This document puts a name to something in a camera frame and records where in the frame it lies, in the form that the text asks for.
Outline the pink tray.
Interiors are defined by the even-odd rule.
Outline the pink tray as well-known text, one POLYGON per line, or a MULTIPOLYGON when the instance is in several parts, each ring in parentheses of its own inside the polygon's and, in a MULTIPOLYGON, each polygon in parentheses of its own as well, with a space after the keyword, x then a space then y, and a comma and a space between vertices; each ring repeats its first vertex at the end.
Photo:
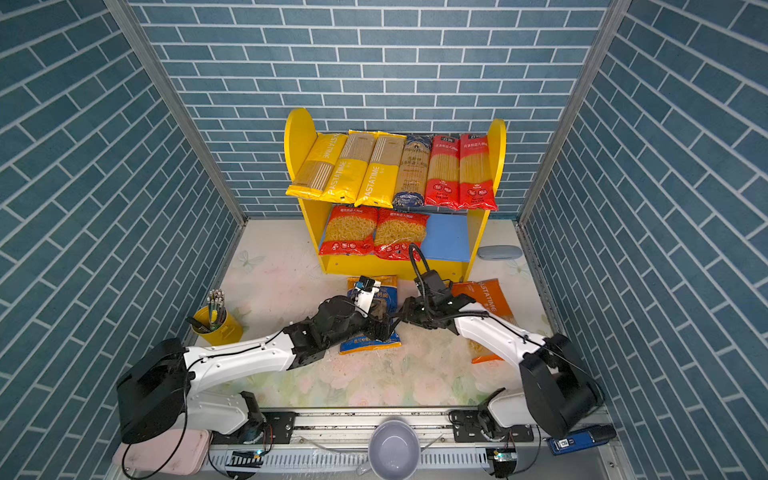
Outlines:
POLYGON ((176 476, 197 474, 203 466, 211 441, 211 433, 207 430, 187 430, 182 433, 181 429, 172 429, 138 444, 121 443, 113 455, 112 463, 124 465, 129 470, 151 473, 168 459, 181 437, 183 440, 179 449, 160 472, 176 476))

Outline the grey oval case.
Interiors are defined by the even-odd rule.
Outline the grey oval case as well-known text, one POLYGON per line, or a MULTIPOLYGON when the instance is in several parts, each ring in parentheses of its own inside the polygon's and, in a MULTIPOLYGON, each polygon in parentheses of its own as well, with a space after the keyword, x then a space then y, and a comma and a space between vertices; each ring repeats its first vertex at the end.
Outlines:
POLYGON ((487 261, 515 260, 523 255, 523 250, 516 245, 486 245, 477 251, 477 256, 487 261))

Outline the blue handheld device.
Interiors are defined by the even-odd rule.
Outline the blue handheld device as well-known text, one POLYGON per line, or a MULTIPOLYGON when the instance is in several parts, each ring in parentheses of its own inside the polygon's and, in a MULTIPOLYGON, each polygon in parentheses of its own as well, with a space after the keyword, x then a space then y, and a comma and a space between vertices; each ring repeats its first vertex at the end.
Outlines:
POLYGON ((612 425, 591 425, 561 439, 549 438, 547 443, 551 453, 559 456, 605 445, 616 436, 617 432, 612 425))

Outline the red spaghetti bag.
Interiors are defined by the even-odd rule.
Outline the red spaghetti bag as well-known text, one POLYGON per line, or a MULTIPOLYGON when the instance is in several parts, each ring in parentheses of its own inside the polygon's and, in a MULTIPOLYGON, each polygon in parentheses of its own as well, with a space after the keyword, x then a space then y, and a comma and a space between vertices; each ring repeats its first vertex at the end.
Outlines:
POLYGON ((459 209, 459 139, 435 136, 425 190, 427 205, 459 209))
POLYGON ((498 209, 493 191, 486 136, 463 134, 459 142, 459 206, 461 209, 498 209))

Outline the yellow shelf unit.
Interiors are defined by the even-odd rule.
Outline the yellow shelf unit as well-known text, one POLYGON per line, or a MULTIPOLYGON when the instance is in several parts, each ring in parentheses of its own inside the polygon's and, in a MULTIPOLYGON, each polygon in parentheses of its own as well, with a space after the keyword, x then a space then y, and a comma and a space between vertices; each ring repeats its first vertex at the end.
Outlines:
POLYGON ((461 136, 321 133, 299 108, 285 125, 286 193, 327 274, 410 278, 415 258, 464 281, 498 208, 506 140, 500 119, 461 136))

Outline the red macaroni bag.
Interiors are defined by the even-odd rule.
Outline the red macaroni bag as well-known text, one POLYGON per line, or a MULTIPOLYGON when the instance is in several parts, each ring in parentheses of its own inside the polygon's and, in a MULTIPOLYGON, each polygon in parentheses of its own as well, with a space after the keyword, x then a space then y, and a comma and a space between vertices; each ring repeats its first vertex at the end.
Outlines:
POLYGON ((429 216, 380 209, 374 236, 373 253, 384 260, 406 261, 409 246, 425 240, 429 216))
POLYGON ((377 221, 378 210, 374 207, 335 205, 326 225, 319 255, 371 254, 377 221))

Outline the yellow spaghetti bag long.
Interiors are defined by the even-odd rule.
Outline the yellow spaghetti bag long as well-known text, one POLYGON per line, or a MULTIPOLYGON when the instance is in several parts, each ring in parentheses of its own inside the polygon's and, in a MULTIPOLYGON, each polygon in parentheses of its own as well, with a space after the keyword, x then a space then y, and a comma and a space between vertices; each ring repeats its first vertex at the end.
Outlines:
POLYGON ((320 199, 338 204, 357 201, 369 161, 378 138, 377 133, 350 131, 330 179, 320 199))

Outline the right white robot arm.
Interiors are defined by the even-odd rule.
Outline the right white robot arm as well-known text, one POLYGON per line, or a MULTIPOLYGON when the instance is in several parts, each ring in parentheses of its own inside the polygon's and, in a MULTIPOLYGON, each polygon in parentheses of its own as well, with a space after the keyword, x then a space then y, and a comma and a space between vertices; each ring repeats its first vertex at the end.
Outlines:
POLYGON ((466 294, 455 296, 434 270, 417 273, 415 283, 420 295, 405 300, 400 312, 404 323, 429 330, 447 329, 518 367, 523 392, 499 392, 487 402, 488 414, 497 426, 521 423, 522 409, 526 408, 541 430, 563 438, 603 405, 601 387, 566 336, 529 332, 466 294))

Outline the blue shell pasta bag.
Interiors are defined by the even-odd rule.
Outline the blue shell pasta bag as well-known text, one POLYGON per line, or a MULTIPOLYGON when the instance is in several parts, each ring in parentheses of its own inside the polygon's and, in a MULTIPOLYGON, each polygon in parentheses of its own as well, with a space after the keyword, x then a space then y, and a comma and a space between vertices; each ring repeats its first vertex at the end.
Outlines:
MULTIPOLYGON (((373 277, 375 282, 379 282, 379 290, 374 294, 369 313, 375 318, 383 318, 387 315, 388 319, 396 312, 398 306, 398 278, 394 275, 373 277)), ((370 339, 365 334, 360 334, 343 342, 339 353, 348 355, 352 353, 375 351, 398 348, 402 346, 399 335, 392 331, 390 337, 386 340, 370 339)))

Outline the yellow pen cup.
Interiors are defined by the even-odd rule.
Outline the yellow pen cup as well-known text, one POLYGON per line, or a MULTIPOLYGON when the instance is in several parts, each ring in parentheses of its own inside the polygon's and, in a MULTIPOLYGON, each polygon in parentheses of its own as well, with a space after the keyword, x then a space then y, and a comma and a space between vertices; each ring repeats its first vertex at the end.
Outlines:
POLYGON ((238 343, 243 329, 235 316, 225 305, 225 295, 220 289, 211 290, 205 306, 194 315, 185 318, 192 330, 214 347, 238 343))

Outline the blue-top Moli pasta bag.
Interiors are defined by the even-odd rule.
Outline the blue-top Moli pasta bag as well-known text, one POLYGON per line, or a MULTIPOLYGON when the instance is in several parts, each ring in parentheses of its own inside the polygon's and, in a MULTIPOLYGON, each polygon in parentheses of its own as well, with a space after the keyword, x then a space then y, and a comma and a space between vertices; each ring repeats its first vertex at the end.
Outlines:
POLYGON ((424 205, 431 147, 432 137, 429 135, 406 138, 392 201, 395 208, 424 205))

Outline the orange pasta bag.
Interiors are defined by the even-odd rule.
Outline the orange pasta bag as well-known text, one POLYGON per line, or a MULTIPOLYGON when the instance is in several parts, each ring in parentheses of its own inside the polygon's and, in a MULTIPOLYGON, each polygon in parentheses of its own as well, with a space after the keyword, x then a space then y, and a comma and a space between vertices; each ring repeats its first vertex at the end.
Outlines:
MULTIPOLYGON (((479 282, 454 283, 452 294, 466 294, 477 303, 480 303, 490 313, 516 325, 514 314, 509 307, 498 279, 483 280, 479 282)), ((502 361, 502 358, 493 354, 489 349, 477 342, 469 343, 472 364, 481 364, 491 361, 502 361)))

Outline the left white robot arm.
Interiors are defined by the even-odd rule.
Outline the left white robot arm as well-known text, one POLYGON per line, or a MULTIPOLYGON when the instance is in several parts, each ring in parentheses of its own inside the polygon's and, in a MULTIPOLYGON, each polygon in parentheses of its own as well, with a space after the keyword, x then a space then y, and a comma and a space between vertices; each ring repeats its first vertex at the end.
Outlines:
POLYGON ((355 336, 386 341, 396 323, 386 305, 369 309, 344 295, 270 337, 222 347, 185 347, 171 338, 146 353, 116 382, 121 441, 138 444, 172 429, 192 414, 193 400, 220 384, 258 373, 297 369, 322 359, 355 336))

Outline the grey bowl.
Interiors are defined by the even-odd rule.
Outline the grey bowl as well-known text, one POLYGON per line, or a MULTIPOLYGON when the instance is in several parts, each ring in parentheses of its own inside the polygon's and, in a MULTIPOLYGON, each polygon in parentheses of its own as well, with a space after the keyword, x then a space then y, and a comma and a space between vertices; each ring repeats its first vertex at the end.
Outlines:
POLYGON ((359 476, 369 472, 384 480, 410 479, 419 463, 421 448, 414 429, 400 419, 381 423, 370 438, 367 459, 356 468, 359 476))

